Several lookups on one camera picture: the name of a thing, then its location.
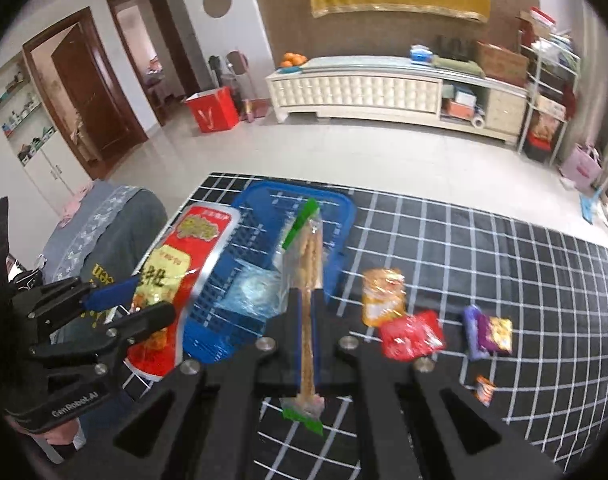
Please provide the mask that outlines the blue plastic basket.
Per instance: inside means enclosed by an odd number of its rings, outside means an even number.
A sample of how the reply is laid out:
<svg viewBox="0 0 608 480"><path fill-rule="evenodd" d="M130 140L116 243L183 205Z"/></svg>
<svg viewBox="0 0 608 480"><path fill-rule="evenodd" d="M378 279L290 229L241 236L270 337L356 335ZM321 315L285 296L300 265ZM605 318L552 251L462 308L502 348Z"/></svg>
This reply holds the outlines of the blue plastic basket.
<svg viewBox="0 0 608 480"><path fill-rule="evenodd" d="M201 186L197 198L214 198L238 210L240 221L188 314L182 348L205 364L229 358L261 337L266 322L281 312L284 238L302 207L316 200L324 222L324 291L336 289L345 261L343 249L356 207L346 195L276 180L251 180L226 191Z"/></svg>

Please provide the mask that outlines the large red yellow chip bag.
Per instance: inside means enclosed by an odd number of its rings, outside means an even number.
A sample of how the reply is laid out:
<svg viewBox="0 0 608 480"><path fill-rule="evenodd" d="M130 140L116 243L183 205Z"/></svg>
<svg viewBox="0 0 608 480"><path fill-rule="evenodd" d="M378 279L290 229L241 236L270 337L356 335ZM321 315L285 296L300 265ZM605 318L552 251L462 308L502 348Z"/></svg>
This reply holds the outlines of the large red yellow chip bag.
<svg viewBox="0 0 608 480"><path fill-rule="evenodd" d="M157 382L182 362L191 304L200 296L239 221L240 211L231 206L205 202L185 206L144 260L132 311L167 301L176 316L169 326L128 350L126 362L135 373Z"/></svg>

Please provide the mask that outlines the paper towel roll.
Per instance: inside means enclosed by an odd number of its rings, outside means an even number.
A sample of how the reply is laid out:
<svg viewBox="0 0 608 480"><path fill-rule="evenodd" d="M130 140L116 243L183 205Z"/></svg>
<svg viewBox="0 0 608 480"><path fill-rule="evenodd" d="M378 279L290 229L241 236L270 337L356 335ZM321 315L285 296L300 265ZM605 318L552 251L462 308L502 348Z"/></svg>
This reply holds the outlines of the paper towel roll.
<svg viewBox="0 0 608 480"><path fill-rule="evenodd" d="M471 119L471 125L477 129L484 128L485 127L484 117L479 114L474 115L473 118Z"/></svg>

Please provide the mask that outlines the oranges on blue plate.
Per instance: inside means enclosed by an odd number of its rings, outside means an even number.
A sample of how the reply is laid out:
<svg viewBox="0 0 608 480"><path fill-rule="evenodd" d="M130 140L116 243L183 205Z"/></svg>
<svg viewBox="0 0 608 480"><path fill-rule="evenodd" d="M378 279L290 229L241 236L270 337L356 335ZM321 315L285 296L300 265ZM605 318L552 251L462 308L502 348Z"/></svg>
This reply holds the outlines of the oranges on blue plate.
<svg viewBox="0 0 608 480"><path fill-rule="evenodd" d="M293 52L287 52L283 55L279 64L280 73L295 73L302 70L303 65L307 62L305 55Z"/></svg>

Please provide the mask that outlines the red snack packet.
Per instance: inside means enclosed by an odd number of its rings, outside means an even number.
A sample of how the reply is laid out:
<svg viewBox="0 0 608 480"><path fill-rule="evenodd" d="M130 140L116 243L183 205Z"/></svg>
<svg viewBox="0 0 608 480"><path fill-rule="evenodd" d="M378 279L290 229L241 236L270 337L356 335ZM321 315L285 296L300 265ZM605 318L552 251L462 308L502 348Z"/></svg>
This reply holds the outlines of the red snack packet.
<svg viewBox="0 0 608 480"><path fill-rule="evenodd" d="M392 318L379 332L383 354L395 361L409 362L446 348L438 316L430 310Z"/></svg>

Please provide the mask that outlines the black white grid tablecloth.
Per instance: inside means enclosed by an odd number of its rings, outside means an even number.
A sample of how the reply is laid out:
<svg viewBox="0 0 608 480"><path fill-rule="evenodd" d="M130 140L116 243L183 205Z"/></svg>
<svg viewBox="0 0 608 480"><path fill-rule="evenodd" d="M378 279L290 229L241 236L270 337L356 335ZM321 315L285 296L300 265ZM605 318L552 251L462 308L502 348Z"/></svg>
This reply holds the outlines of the black white grid tablecloth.
<svg viewBox="0 0 608 480"><path fill-rule="evenodd" d="M440 319L446 348L438 368L467 388L478 375L494 382L492 413L559 468L587 460L608 424L608 248L436 200L336 192L356 214L330 311L356 338L376 342L362 324L362 274L400 269L408 311ZM472 304L510 318L511 354L469 359L462 315Z"/></svg>

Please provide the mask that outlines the white metal shelf rack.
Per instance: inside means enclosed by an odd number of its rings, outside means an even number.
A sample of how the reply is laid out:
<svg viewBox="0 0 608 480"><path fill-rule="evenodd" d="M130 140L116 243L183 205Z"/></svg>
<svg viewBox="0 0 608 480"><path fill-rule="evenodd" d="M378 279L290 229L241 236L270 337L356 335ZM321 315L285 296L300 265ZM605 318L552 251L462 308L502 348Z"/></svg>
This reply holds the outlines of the white metal shelf rack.
<svg viewBox="0 0 608 480"><path fill-rule="evenodd" d="M519 14L519 52L528 58L526 110L518 151L551 165L577 106L582 59L569 34L535 6Z"/></svg>

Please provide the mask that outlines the purple yellow cracker packet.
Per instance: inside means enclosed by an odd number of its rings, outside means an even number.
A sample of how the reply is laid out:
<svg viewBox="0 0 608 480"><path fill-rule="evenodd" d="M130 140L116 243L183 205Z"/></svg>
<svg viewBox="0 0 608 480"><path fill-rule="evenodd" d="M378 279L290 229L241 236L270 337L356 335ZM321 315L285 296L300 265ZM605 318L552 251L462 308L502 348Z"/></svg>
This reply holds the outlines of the purple yellow cracker packet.
<svg viewBox="0 0 608 480"><path fill-rule="evenodd" d="M490 353L512 353L512 321L481 314L478 317L478 346Z"/></svg>

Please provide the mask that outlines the white wall shelf cabinet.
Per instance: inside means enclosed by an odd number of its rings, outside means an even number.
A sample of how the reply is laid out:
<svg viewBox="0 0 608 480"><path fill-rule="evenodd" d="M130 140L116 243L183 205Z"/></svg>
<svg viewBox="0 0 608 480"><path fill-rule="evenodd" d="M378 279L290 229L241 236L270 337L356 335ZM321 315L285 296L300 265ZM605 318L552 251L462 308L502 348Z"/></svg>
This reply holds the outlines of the white wall shelf cabinet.
<svg viewBox="0 0 608 480"><path fill-rule="evenodd" d="M27 177L58 214L91 181L49 116L21 53L0 68L0 128Z"/></svg>

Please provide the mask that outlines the orange box in cabinet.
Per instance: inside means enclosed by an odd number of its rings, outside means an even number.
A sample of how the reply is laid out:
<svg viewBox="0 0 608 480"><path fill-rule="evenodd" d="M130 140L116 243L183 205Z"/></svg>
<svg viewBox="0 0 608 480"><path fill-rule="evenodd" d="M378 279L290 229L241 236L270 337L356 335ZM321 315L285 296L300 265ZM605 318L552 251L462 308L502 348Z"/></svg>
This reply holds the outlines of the orange box in cabinet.
<svg viewBox="0 0 608 480"><path fill-rule="evenodd" d="M475 109L473 106L457 103L454 100L445 100L443 106L443 114L461 120L470 120L474 117Z"/></svg>

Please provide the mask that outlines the orange yellow snack packet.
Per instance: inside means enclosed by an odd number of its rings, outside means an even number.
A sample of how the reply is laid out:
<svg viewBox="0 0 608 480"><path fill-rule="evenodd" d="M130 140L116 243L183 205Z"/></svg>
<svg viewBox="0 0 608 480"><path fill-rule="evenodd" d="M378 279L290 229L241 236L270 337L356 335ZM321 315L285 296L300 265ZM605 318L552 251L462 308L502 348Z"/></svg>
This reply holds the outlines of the orange yellow snack packet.
<svg viewBox="0 0 608 480"><path fill-rule="evenodd" d="M405 277L400 269L369 269L362 276L362 322L369 327L404 315Z"/></svg>

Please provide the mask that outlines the orange snack bar wrapper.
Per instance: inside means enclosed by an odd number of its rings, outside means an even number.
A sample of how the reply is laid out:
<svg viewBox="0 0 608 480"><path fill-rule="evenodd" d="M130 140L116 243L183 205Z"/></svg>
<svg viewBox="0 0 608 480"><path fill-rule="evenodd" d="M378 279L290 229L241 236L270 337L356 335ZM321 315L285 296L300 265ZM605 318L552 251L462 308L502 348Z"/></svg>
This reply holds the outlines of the orange snack bar wrapper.
<svg viewBox="0 0 608 480"><path fill-rule="evenodd" d="M475 378L474 395L484 405L490 406L496 391L496 385L482 375Z"/></svg>

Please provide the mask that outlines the clear green-tipped cracker stick pack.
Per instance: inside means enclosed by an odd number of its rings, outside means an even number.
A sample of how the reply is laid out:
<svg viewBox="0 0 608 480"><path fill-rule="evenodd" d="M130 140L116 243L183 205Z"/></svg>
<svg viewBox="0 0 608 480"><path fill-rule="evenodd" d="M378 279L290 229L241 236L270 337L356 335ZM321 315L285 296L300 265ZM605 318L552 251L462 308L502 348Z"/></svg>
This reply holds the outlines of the clear green-tipped cracker stick pack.
<svg viewBox="0 0 608 480"><path fill-rule="evenodd" d="M324 296L324 222L317 200L298 211L281 245L283 311L295 315L296 393L281 400L283 416L318 436L324 434L325 400L317 392L316 304Z"/></svg>

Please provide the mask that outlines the pink gift bag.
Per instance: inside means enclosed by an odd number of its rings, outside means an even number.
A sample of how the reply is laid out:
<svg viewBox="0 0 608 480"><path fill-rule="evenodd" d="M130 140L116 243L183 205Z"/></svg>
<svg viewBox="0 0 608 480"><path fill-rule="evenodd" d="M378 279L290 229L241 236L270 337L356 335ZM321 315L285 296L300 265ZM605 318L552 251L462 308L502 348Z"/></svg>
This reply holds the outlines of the pink gift bag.
<svg viewBox="0 0 608 480"><path fill-rule="evenodd" d="M587 192L601 173L601 156L591 145L576 144L560 167L562 177L572 181L581 192Z"/></svg>

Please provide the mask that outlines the green folded cloth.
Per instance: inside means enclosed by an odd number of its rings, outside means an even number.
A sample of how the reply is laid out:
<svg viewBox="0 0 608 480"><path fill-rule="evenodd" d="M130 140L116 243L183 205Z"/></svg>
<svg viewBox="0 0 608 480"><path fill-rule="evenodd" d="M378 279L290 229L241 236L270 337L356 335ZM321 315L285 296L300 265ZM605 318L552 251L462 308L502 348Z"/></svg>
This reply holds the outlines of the green folded cloth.
<svg viewBox="0 0 608 480"><path fill-rule="evenodd" d="M432 66L439 70L451 70L452 72L468 74L475 77L485 77L484 70L474 61L459 61L452 58L442 58L436 54L432 58Z"/></svg>

